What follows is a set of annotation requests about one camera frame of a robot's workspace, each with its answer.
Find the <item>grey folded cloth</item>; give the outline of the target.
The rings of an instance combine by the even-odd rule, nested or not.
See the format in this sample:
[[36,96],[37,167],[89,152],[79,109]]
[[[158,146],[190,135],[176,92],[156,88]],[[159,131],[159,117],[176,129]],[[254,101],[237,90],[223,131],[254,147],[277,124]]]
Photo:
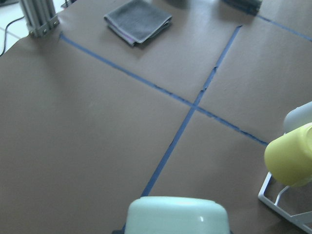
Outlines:
[[142,44],[172,22],[172,15],[144,0],[132,0],[104,15],[119,37],[130,46]]

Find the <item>mint green cup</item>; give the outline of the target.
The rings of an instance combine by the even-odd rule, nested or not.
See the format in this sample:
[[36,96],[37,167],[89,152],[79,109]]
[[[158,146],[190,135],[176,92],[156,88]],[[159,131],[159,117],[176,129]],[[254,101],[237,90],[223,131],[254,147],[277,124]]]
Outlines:
[[143,196],[127,213],[126,234],[230,234],[227,211],[212,200]]

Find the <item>grey cup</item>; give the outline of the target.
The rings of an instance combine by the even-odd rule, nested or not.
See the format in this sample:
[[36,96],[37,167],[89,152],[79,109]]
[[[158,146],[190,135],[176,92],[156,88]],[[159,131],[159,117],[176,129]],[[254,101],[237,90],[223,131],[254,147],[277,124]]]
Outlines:
[[288,133],[305,124],[312,122],[312,102],[296,107],[284,118],[283,130]]

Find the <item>yellow cup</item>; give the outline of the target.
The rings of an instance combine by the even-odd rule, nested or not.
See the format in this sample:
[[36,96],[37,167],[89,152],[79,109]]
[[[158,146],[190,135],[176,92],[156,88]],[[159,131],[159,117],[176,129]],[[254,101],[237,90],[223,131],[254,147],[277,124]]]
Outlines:
[[312,181],[312,124],[305,124],[273,140],[264,161],[278,182],[301,187]]

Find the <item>aluminium frame post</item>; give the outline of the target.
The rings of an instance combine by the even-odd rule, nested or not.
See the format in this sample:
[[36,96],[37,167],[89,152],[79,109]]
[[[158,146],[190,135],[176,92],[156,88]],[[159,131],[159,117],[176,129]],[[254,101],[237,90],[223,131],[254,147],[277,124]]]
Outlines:
[[52,0],[20,0],[19,4],[32,37],[44,37],[59,25]]

